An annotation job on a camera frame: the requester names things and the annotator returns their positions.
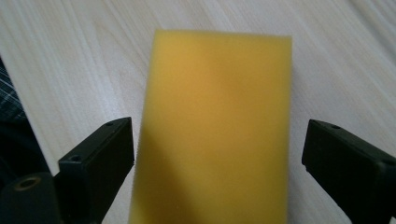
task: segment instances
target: white wood grain surface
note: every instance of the white wood grain surface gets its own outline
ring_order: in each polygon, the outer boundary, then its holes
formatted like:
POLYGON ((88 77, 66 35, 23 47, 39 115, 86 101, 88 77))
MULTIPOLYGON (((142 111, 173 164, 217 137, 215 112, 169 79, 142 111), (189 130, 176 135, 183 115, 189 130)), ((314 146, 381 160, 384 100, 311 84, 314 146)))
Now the white wood grain surface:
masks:
MULTIPOLYGON (((130 116, 137 146, 156 29, 292 35, 289 223, 349 223, 301 165, 309 119, 396 156, 393 0, 4 0, 0 54, 51 171, 101 124, 130 116)), ((127 223, 132 175, 105 223, 127 223)))

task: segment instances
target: yellow sponge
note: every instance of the yellow sponge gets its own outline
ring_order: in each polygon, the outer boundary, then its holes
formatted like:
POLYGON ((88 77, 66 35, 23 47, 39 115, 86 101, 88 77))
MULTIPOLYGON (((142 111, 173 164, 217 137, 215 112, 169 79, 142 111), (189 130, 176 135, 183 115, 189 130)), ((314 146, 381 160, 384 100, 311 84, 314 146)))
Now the yellow sponge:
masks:
POLYGON ((130 223, 286 223, 291 39, 157 31, 130 223))

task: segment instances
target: table surface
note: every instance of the table surface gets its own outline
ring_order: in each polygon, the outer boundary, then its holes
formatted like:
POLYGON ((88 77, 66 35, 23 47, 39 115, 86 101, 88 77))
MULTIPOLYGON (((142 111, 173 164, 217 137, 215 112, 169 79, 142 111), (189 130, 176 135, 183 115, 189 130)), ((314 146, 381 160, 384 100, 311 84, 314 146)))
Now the table surface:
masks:
MULTIPOLYGON (((132 117, 137 145, 156 29, 291 35, 289 223, 350 223, 301 165, 306 126, 338 124, 396 156, 396 2, 1 1, 1 57, 54 174, 109 120, 132 117)), ((127 223, 132 175, 104 223, 127 223)))

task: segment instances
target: sponge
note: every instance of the sponge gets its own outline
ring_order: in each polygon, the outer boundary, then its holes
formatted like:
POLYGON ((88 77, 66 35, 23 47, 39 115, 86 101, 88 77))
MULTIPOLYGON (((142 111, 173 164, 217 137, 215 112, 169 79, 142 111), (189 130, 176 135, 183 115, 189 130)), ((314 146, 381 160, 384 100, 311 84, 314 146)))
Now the sponge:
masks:
POLYGON ((130 223, 286 223, 291 38, 157 31, 130 223))

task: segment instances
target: striped cloth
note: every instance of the striped cloth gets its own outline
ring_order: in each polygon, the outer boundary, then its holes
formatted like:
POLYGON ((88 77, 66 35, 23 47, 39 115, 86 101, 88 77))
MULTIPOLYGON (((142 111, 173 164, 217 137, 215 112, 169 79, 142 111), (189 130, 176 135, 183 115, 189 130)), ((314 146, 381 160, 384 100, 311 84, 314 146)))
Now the striped cloth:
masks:
POLYGON ((20 99, 0 60, 0 122, 21 123, 26 120, 20 99))

